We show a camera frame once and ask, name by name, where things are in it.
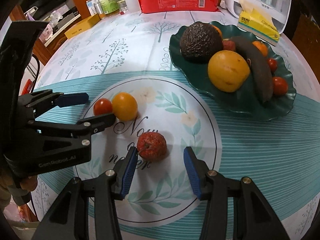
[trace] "printed flower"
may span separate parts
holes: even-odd
[[[193,127],[196,124],[197,120],[198,119],[195,117],[195,114],[192,110],[187,114],[183,113],[181,115],[181,122],[189,127]]]
[[[141,104],[153,103],[156,100],[156,92],[152,87],[144,87],[135,90],[132,95]]]

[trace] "barcode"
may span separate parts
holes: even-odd
[[[267,9],[270,8],[268,5],[265,5],[265,4],[263,4],[263,3],[262,3],[262,6],[263,6],[264,8],[267,8]]]
[[[199,8],[204,8],[205,0],[199,0]]]

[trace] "wall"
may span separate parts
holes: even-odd
[[[8,17],[7,20],[5,21],[2,29],[0,30],[0,45],[2,44],[2,41],[4,39],[4,36],[5,34],[7,33],[8,29],[9,29],[9,26],[11,24],[11,20],[10,18]],[[36,72],[37,71],[37,63],[36,63],[36,60],[34,58],[31,59],[31,62],[29,64],[33,69],[34,71]],[[40,62],[40,71],[42,71],[42,69],[44,68],[44,65]],[[30,72],[26,69],[24,71],[24,75],[23,75],[23,78],[22,78],[22,81],[21,81],[21,86],[20,86],[20,92],[19,92],[19,95],[21,94],[23,88],[24,88],[24,85],[26,84],[27,80],[28,79],[31,79],[32,81],[34,80],[32,75],[30,74]]]

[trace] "yellow tissue pack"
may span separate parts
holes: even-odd
[[[240,4],[243,11],[239,16],[237,26],[276,46],[279,42],[280,34],[273,25],[271,17],[266,12],[255,8],[255,5],[248,1],[240,0]]]

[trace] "green label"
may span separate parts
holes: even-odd
[[[100,3],[105,14],[112,13],[119,9],[116,0],[100,0]]]

